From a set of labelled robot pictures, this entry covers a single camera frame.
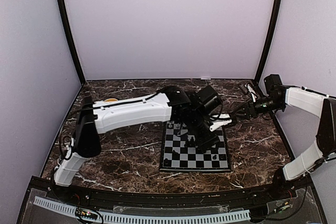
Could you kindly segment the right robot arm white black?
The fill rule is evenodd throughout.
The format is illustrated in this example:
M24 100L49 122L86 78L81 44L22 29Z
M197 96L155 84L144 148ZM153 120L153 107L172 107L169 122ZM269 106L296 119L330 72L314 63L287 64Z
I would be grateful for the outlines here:
M335 97L285 85L278 74L265 77L264 84L266 96L243 103L232 117L249 120L268 112L284 112L280 123L296 158L276 171L275 183L268 187L269 197L278 200L287 193L287 182L335 160Z

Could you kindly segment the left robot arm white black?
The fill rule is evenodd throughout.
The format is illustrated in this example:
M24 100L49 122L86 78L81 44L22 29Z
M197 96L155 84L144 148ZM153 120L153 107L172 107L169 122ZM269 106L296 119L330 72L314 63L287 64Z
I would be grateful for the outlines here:
M223 102L218 93L206 86L198 92L186 92L167 86L156 93L114 102L94 102L86 97L70 139L67 154L62 155L52 180L53 191L63 201L74 197L70 186L84 162L101 153L100 134L137 124L175 121L185 124L194 135L196 148L207 151L219 142L215 130L231 123L229 114L211 113Z

